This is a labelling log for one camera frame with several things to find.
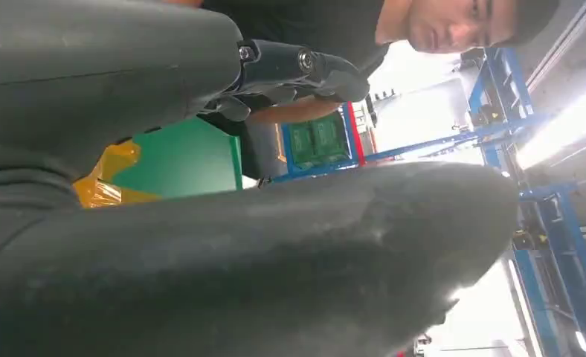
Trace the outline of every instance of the short dark hair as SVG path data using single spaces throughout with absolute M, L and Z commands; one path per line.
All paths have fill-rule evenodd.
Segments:
M 560 0 L 516 0 L 516 29 L 511 39 L 495 47 L 516 47 L 533 40 L 551 21 Z

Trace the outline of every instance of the blue steel frame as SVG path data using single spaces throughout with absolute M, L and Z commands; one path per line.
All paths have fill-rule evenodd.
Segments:
M 488 93 L 487 88 L 494 89 Z M 476 112 L 485 103 L 498 104 L 504 119 L 508 123 L 525 122 L 534 115 L 532 101 L 524 84 L 524 77 L 511 49 L 486 49 L 484 62 L 474 90 L 469 98 L 470 110 Z M 515 157 L 509 145 L 484 145 L 483 156 L 486 163 L 502 170 L 520 173 L 515 165 Z M 553 256 L 567 302 L 573 311 L 573 323 L 586 339 L 586 241 L 580 231 L 576 213 L 569 195 L 576 189 L 574 184 L 559 184 L 550 187 L 533 188 L 520 193 L 521 201 L 536 202 L 538 215 L 547 232 L 550 251 Z M 563 346 L 559 333 L 575 334 L 576 331 L 563 331 L 558 326 L 558 319 L 550 318 L 547 297 L 541 286 L 541 273 L 535 268 L 538 251 L 514 250 L 515 265 L 521 277 L 524 292 L 532 310 L 532 319 L 543 354 L 547 357 L 562 356 L 561 348 L 573 347 L 568 343 Z
M 346 108 L 344 108 L 343 116 L 344 116 L 344 123 L 346 124 L 346 131 L 347 131 L 347 137 L 348 137 L 348 141 L 349 141 L 351 159 L 348 159 L 348 160 L 345 160 L 342 162 L 336 162 L 334 164 L 330 164 L 330 165 L 326 165 L 326 166 L 322 166 L 322 167 L 314 167 L 314 168 L 307 169 L 307 170 L 300 169 L 299 167 L 295 166 L 295 164 L 293 163 L 291 137 L 290 137 L 291 132 L 290 132 L 287 125 L 283 125 L 282 126 L 282 135 L 283 135 L 284 149 L 285 149 L 285 153 L 286 153 L 286 164 L 289 169 L 289 173 L 284 176 L 276 177 L 276 178 L 274 178 L 273 181 L 283 182 L 283 181 L 291 181 L 291 180 L 295 180 L 295 179 L 301 179 L 301 178 L 309 177 L 309 176 L 322 176 L 322 175 L 327 175 L 327 174 L 333 173 L 337 170 L 343 170 L 346 168 L 359 166 L 359 162 L 360 162 L 359 157 L 356 153 L 356 150 L 354 150 L 352 148 L 352 146 L 353 146 L 352 143 L 354 142 L 354 134 L 355 134 L 356 128 L 352 128 L 352 125 L 350 125 L 351 120 L 349 118 L 349 115 L 350 114 L 349 114 L 348 110 Z M 435 152 L 434 154 L 429 154 L 429 155 L 435 155 L 435 154 L 440 154 L 442 151 L 453 150 L 453 148 L 455 148 L 461 144 L 471 142 L 471 141 L 477 141 L 479 144 L 482 144 L 483 142 L 487 142 L 487 141 L 485 141 L 485 138 L 489 138 L 492 136 L 496 136 L 498 138 L 505 136 L 504 139 L 506 141 L 511 141 L 513 139 L 513 137 L 511 135 L 507 135 L 510 132 L 516 132 L 517 129 L 520 129 L 524 126 L 538 125 L 540 123 L 543 123 L 545 120 L 546 120 L 545 117 L 542 117 L 539 115 L 533 115 L 530 118 L 527 118 L 526 120 L 523 120 L 523 121 L 512 120 L 507 123 L 483 126 L 483 127 L 480 127 L 472 132 L 462 132 L 460 134 L 448 136 L 445 138 L 438 138 L 438 139 L 425 141 L 425 142 L 414 144 L 414 145 L 408 145 L 406 147 L 399 147 L 399 148 L 384 151 L 384 152 L 378 152 L 376 154 L 366 156 L 365 161 L 366 162 L 380 161 L 380 160 L 385 160 L 388 158 L 394 158 L 398 155 L 405 154 L 406 152 L 413 152 L 418 149 L 424 149 L 424 148 L 434 147 L 434 146 L 443 145 L 443 144 L 448 145 L 448 147 L 445 148 L 444 150 L 440 150 L 439 152 Z

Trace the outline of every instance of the green panel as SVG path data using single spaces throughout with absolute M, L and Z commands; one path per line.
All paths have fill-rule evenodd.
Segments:
M 346 130 L 339 112 L 308 123 L 292 124 L 289 131 L 293 162 L 302 169 L 349 158 Z
M 345 128 L 340 115 L 320 119 L 312 123 L 311 128 L 318 158 L 347 153 Z
M 291 133 L 291 151 L 293 162 L 303 163 L 315 157 L 310 125 L 308 123 L 293 124 L 289 127 Z
M 191 119 L 139 135 L 138 164 L 114 184 L 165 199 L 242 188 L 239 141 L 203 120 Z

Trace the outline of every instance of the bolt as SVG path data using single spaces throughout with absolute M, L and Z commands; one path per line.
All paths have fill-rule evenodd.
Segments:
M 250 60 L 254 56 L 254 52 L 247 46 L 242 46 L 239 49 L 239 54 L 242 61 Z
M 301 51 L 297 61 L 300 64 L 300 69 L 304 73 L 310 73 L 315 67 L 315 61 L 309 51 Z

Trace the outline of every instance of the fluorescent light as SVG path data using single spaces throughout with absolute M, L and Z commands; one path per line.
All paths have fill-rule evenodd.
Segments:
M 580 344 L 580 348 L 586 352 L 586 340 L 585 336 L 580 331 L 576 331 L 576 338 L 578 339 L 578 343 Z
M 512 260 L 508 260 L 508 267 L 510 269 L 510 273 L 512 274 L 512 283 L 514 284 L 514 290 L 516 291 L 519 303 L 521 303 L 521 313 L 523 314 L 523 319 L 525 320 L 527 331 L 529 331 L 529 341 L 532 342 L 534 354 L 536 357 L 543 357 L 543 351 L 541 350 L 541 345 L 538 343 L 538 336 L 536 336 L 534 324 L 532 323 L 532 318 L 529 315 L 527 302 L 525 301 L 525 296 L 522 292 L 523 290 L 521 290 L 521 281 L 518 279 L 516 266 L 514 265 L 514 262 Z
M 550 121 L 517 154 L 522 169 L 532 167 L 586 136 L 586 94 Z

